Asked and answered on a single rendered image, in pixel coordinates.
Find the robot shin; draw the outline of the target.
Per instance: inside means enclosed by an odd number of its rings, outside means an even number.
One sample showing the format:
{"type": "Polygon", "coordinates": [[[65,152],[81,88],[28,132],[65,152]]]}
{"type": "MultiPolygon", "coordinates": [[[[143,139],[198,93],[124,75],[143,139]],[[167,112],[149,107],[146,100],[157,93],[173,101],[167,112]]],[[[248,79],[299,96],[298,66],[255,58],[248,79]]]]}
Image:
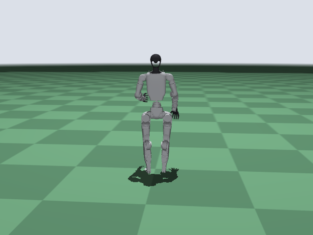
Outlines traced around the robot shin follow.
{"type": "Polygon", "coordinates": [[[162,160],[162,172],[166,172],[166,165],[168,162],[168,157],[169,157],[169,142],[167,142],[167,149],[163,150],[161,153],[161,160],[162,160]]]}
{"type": "Polygon", "coordinates": [[[151,173],[151,150],[146,150],[146,142],[143,142],[144,160],[146,163],[147,173],[151,173]]]}

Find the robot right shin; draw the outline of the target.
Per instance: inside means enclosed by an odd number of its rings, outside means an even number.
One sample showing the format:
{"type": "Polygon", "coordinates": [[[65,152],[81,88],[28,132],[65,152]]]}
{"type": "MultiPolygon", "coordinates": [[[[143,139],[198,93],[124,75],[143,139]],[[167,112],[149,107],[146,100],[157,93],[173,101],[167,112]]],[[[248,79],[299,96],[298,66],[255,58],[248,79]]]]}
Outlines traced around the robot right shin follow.
{"type": "Polygon", "coordinates": [[[168,162],[168,157],[169,157],[169,142],[167,142],[167,149],[163,150],[161,153],[161,160],[162,160],[162,172],[166,172],[166,165],[168,162]]]}

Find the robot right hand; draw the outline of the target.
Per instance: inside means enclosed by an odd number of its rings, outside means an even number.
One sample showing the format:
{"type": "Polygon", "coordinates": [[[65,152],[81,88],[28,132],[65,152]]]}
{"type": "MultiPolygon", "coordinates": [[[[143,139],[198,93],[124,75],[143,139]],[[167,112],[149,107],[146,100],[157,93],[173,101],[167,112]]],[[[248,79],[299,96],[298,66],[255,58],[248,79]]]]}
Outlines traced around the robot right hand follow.
{"type": "Polygon", "coordinates": [[[178,113],[178,109],[177,108],[176,108],[176,112],[171,111],[170,113],[173,113],[172,117],[174,116],[174,119],[175,119],[175,116],[176,116],[176,119],[177,119],[177,116],[179,118],[179,113],[178,113]]]}

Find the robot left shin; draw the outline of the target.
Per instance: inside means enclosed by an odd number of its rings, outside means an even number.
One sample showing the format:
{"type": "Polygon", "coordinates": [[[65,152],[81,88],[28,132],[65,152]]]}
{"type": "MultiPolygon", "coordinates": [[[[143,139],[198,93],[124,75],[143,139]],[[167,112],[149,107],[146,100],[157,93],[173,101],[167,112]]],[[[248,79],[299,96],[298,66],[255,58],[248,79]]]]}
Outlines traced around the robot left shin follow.
{"type": "Polygon", "coordinates": [[[151,150],[146,150],[146,142],[143,142],[144,160],[146,163],[147,173],[151,173],[151,150]]]}

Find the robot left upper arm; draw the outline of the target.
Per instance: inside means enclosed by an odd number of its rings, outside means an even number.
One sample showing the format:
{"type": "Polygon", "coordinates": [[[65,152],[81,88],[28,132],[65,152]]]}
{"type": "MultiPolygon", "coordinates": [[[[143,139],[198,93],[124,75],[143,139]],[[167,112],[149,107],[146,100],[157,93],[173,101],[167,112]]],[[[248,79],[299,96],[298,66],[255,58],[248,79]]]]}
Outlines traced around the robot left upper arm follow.
{"type": "Polygon", "coordinates": [[[134,95],[136,98],[141,98],[142,97],[141,90],[142,90],[143,84],[144,84],[143,81],[146,80],[146,75],[147,74],[141,74],[139,76],[139,79],[138,79],[138,82],[137,82],[137,86],[136,86],[136,92],[135,92],[135,95],[134,95]]]}

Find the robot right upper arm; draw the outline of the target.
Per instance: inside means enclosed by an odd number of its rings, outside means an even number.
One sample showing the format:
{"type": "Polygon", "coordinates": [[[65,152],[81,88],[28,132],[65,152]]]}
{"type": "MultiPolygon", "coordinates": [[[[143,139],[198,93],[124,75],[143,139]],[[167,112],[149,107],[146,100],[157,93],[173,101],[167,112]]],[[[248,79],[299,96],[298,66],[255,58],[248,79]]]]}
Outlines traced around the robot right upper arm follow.
{"type": "Polygon", "coordinates": [[[178,96],[178,92],[177,92],[177,87],[176,87],[176,83],[175,83],[175,80],[173,78],[173,75],[170,74],[170,73],[166,73],[166,80],[169,81],[169,86],[171,88],[171,92],[170,92],[170,96],[171,97],[176,97],[178,96]]]}

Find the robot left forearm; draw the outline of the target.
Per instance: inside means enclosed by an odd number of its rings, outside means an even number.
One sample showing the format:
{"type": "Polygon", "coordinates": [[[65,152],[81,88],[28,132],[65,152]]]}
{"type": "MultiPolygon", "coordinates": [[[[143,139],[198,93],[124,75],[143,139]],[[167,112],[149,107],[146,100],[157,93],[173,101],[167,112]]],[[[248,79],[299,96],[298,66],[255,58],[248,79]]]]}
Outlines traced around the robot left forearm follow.
{"type": "MultiPolygon", "coordinates": [[[[136,98],[136,97],[135,97],[136,98]]],[[[140,101],[145,101],[146,100],[146,97],[142,96],[141,98],[136,98],[137,100],[140,100],[140,101]]]]}

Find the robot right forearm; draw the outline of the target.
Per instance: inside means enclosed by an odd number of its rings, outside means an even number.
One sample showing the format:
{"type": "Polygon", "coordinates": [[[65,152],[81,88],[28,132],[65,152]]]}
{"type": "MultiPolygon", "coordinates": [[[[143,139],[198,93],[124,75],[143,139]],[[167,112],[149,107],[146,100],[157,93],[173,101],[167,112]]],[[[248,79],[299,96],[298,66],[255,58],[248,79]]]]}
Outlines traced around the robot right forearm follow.
{"type": "Polygon", "coordinates": [[[174,112],[176,112],[176,108],[178,106],[178,99],[179,99],[179,96],[172,98],[172,111],[174,112]]]}

